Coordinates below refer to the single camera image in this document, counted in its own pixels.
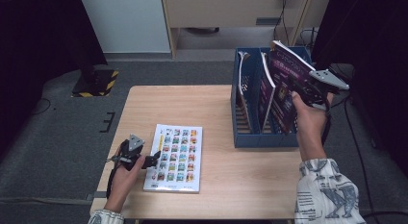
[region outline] patterned sleeve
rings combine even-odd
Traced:
[[[309,160],[299,170],[295,223],[366,223],[358,209],[357,186],[334,160]]]
[[[90,216],[88,224],[122,224],[123,222],[124,217],[120,213],[97,210]]]

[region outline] dark curtain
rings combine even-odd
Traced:
[[[0,0],[4,157],[50,79],[106,64],[81,0]]]
[[[351,63],[351,91],[377,147],[408,176],[408,0],[330,0],[312,59]]]

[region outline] person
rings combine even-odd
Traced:
[[[296,189],[295,223],[366,223],[358,210],[357,186],[340,173],[336,162],[328,159],[323,149],[321,132],[326,122],[325,112],[305,105],[296,92],[292,98],[297,111],[296,138],[302,159],[301,178]],[[331,103],[333,94],[329,93],[327,99]],[[144,157],[140,157],[132,170],[127,171],[124,167],[117,170],[110,198],[103,210],[91,215],[89,224],[123,223],[120,212],[143,163]]]

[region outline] wall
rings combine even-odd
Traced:
[[[104,53],[170,53],[162,0],[82,0]]]

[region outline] book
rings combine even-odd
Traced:
[[[156,167],[147,168],[144,191],[198,193],[202,127],[158,124],[151,155],[161,151]]]
[[[259,90],[259,98],[258,98],[258,121],[260,125],[261,133],[264,132],[265,127],[268,121],[268,115],[270,111],[270,106],[273,99],[273,94],[275,92],[276,85],[272,81],[269,68],[268,68],[268,54],[262,52],[262,74],[261,74],[261,87]]]
[[[276,84],[271,113],[278,123],[280,132],[288,134],[293,130],[296,118],[296,108],[292,102],[293,83],[297,81],[304,85],[310,81],[310,71],[315,69],[300,58],[294,51],[274,40],[270,46],[269,70]]]
[[[236,95],[236,104],[240,108],[243,119],[245,122],[248,124],[248,128],[251,131],[251,122],[249,119],[249,113],[248,113],[248,106],[245,100],[245,97],[243,95],[244,91],[247,91],[248,85],[247,85],[247,79],[245,79],[242,76],[242,65],[243,62],[245,62],[250,55],[247,52],[239,51],[239,59],[240,59],[240,67],[239,67],[239,80],[238,80],[238,88],[237,88],[237,95]]]

